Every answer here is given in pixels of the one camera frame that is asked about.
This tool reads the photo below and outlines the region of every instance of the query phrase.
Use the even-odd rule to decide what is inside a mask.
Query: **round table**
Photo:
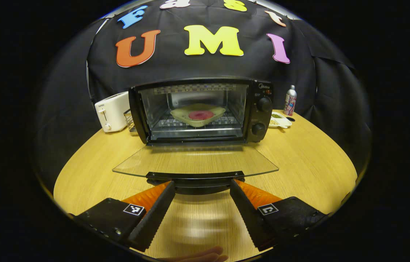
[[[346,153],[329,136],[294,113],[287,129],[269,128],[255,148],[278,171],[250,176],[245,182],[282,199],[296,196],[328,214],[354,189],[357,173]],[[123,200],[153,187],[146,178],[112,169],[145,145],[128,129],[99,130],[66,163],[54,187],[54,199],[79,215],[105,198]],[[176,194],[150,248],[150,257],[177,257],[215,245],[229,262],[258,255],[229,191],[209,195]]]

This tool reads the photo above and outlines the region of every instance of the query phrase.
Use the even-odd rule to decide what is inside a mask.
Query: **white toaster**
[[[124,112],[129,109],[128,91],[95,103],[100,124],[105,132],[116,132],[126,127]]]

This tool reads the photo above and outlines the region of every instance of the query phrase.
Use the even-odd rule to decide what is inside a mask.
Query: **foam letter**
[[[271,33],[267,33],[268,37],[271,38],[271,41],[273,42],[273,47],[274,47],[274,55],[273,59],[281,62],[288,64],[291,61],[289,61],[289,58],[286,55],[286,51],[284,50],[284,39],[282,37],[279,37],[277,35],[273,35]]]
[[[244,55],[237,41],[237,28],[221,27],[215,35],[203,25],[188,25],[184,30],[189,31],[189,48],[184,50],[186,55],[203,55],[205,49],[200,47],[200,41],[210,53],[215,53],[222,42],[220,53],[223,55]]]
[[[135,36],[128,37],[116,43],[116,47],[118,47],[116,63],[121,67],[131,67],[149,60],[153,55],[153,52],[155,52],[155,39],[159,33],[160,30],[153,30],[140,35],[145,38],[145,44],[144,51],[137,56],[130,56],[130,46],[135,40]]]
[[[224,2],[225,2],[225,7],[227,7],[228,9],[238,10],[241,12],[245,12],[247,10],[247,7],[245,7],[244,3],[241,1],[224,0]]]
[[[160,6],[161,9],[168,9],[172,7],[188,7],[189,0],[168,0]]]
[[[119,21],[122,21],[124,23],[124,26],[122,27],[123,29],[128,28],[131,26],[133,23],[139,22],[142,19],[142,16],[145,11],[143,9],[147,8],[146,5],[143,5],[136,10],[133,10],[132,12],[128,13],[127,15],[121,17],[118,19]]]
[[[275,13],[270,12],[270,11],[265,11],[265,13],[269,14],[271,19],[273,19],[273,21],[275,23],[277,23],[278,25],[281,25],[282,27],[286,27],[286,24],[281,22],[281,17],[277,16]]]

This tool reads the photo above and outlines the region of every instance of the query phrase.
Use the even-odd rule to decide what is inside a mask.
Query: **blue letter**
[[[129,26],[131,26],[133,23],[138,22],[139,20],[142,19],[142,16],[145,11],[143,9],[147,8],[146,5],[143,5],[139,8],[137,8],[136,10],[133,10],[132,12],[128,13],[127,15],[121,17],[120,19],[118,19],[119,21],[122,21],[124,23],[124,26],[122,27],[123,29],[128,28]]]

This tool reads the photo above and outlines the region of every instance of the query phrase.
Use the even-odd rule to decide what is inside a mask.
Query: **pink letter i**
[[[289,58],[286,55],[286,51],[284,50],[284,39],[277,35],[273,35],[272,33],[267,33],[268,37],[271,38],[271,42],[273,42],[274,47],[274,55],[273,58],[281,63],[290,63]]]

